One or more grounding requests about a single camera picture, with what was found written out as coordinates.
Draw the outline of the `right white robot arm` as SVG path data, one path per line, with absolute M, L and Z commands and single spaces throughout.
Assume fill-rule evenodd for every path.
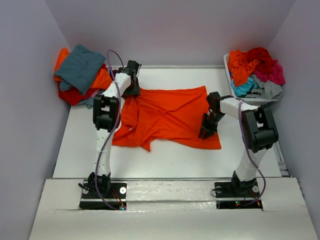
M 267 150 L 278 141 L 279 133 L 271 109 L 247 104 L 231 96 L 211 92 L 207 97 L 208 113 L 202 117 L 199 138 L 207 139 L 218 132 L 218 123 L 229 115 L 239 121 L 244 152 L 231 181 L 218 182 L 214 192 L 218 198 L 242 198 L 257 190 L 257 174 Z

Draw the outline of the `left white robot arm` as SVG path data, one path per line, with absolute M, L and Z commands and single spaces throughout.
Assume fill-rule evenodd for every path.
M 121 99 L 140 95 L 137 73 L 140 64 L 129 60 L 127 66 L 117 70 L 114 81 L 101 94 L 93 98 L 93 124 L 96 128 L 96 160 L 86 187 L 104 198 L 111 191 L 110 156 L 112 140 L 120 124 Z

